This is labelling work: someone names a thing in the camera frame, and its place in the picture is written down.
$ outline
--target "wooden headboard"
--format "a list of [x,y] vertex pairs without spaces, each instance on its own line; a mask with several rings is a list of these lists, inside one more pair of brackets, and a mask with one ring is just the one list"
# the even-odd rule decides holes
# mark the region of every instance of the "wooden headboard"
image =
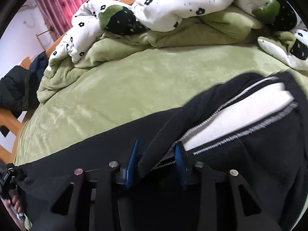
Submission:
[[[119,0],[120,2],[123,2],[125,4],[133,4],[135,0]],[[56,46],[59,45],[60,41],[62,40],[64,34],[55,41],[52,46],[46,50],[46,56],[49,58],[50,55],[54,52],[56,49]],[[24,67],[25,69],[29,69],[31,64],[31,60],[29,57],[26,57],[20,65]],[[8,152],[5,148],[3,148],[0,145],[0,160],[2,160],[5,164],[7,163],[13,163],[17,151],[18,146],[18,140],[20,136],[20,132],[23,129],[24,125],[26,124],[27,120],[30,118],[30,116],[33,114],[33,111],[28,111],[23,119],[22,122],[19,122],[11,113],[9,110],[0,109],[0,126],[6,126],[15,136],[15,142],[13,145],[12,152]]]

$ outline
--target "screw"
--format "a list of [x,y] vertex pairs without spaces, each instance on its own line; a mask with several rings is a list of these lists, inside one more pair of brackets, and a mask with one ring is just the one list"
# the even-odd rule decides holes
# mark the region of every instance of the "screw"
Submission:
[[231,169],[231,170],[230,170],[230,174],[231,174],[232,176],[238,176],[238,171],[235,170],[235,169]]
[[204,163],[203,163],[202,161],[197,161],[197,162],[195,163],[195,166],[196,166],[196,167],[203,167],[203,166],[204,166]]
[[117,167],[117,166],[118,166],[118,162],[117,161],[109,162],[109,167]]
[[78,168],[78,169],[76,169],[76,170],[74,171],[74,174],[77,175],[77,176],[79,176],[79,175],[81,175],[83,172],[84,172],[84,171],[83,171],[81,168]]

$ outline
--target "green bedsheet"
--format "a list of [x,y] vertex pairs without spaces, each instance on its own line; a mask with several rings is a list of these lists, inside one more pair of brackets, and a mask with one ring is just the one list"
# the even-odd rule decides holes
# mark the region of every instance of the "green bedsheet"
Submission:
[[[269,75],[287,68],[256,44],[149,48],[105,62],[38,107],[22,131],[15,164],[32,162],[116,126],[181,106],[240,73]],[[291,71],[307,93],[305,73]]]
[[264,35],[263,33],[259,21],[232,6],[208,15],[184,18],[180,25],[170,32],[148,30],[143,34],[131,36],[105,32],[76,64],[69,56],[51,56],[49,67],[45,70],[38,89],[38,100],[45,103],[59,90],[104,62],[119,60],[151,47],[244,44],[256,40],[257,36]]

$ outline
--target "black fabric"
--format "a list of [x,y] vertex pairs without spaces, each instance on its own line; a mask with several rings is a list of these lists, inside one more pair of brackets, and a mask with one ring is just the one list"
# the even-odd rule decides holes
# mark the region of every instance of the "black fabric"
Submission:
[[[302,211],[308,192],[308,102],[291,74],[283,72],[275,77],[277,79],[256,85],[233,103],[268,84],[283,82],[295,98],[297,107],[278,122],[204,152],[196,159],[204,160],[213,169],[238,169],[258,195],[262,209],[287,231]],[[72,174],[76,168],[92,170],[113,160],[121,161],[125,155],[123,150],[131,139],[139,138],[139,155],[143,154],[139,173],[147,176],[137,186],[119,195],[119,213],[124,230],[167,231],[172,227],[196,230],[200,201],[198,185],[182,191],[173,165],[151,173],[149,170],[185,131],[207,119],[222,104],[261,79],[263,76],[255,73],[240,75],[195,96],[181,108],[127,123],[20,166],[26,177],[18,178],[18,184],[25,191],[24,204],[30,220],[35,221],[65,176]]]
[[280,4],[279,13],[273,24],[268,27],[275,31],[290,31],[297,24],[294,9],[286,0],[276,0]]
[[290,52],[300,60],[306,60],[308,57],[308,47],[298,39],[296,39]]
[[[39,87],[37,75],[21,66],[13,67],[0,80],[0,108],[8,109],[18,118],[22,111],[37,108],[39,101],[36,91]],[[0,126],[4,137],[9,130]]]
[[121,11],[111,16],[109,23],[103,30],[117,35],[129,36],[144,33],[146,27],[136,20],[133,11],[123,7]]
[[302,218],[296,224],[292,231],[306,231],[308,227],[308,211],[306,210]]
[[36,73],[38,80],[41,81],[44,76],[44,71],[48,66],[48,58],[45,51],[40,53],[31,63],[29,70]]

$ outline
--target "human hand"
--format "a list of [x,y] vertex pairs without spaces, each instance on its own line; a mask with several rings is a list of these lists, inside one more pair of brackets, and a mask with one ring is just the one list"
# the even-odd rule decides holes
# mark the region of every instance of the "human hand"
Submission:
[[17,224],[17,226],[22,230],[22,231],[26,231],[25,225],[24,223],[19,220],[16,216],[16,214],[13,212],[13,210],[11,209],[11,206],[14,207],[14,209],[18,212],[18,213],[22,213],[23,209],[21,207],[20,201],[18,200],[18,198],[16,196],[13,196],[12,200],[3,200],[1,199],[5,208],[7,209],[8,213],[10,214],[11,218],[14,220],[14,222]]

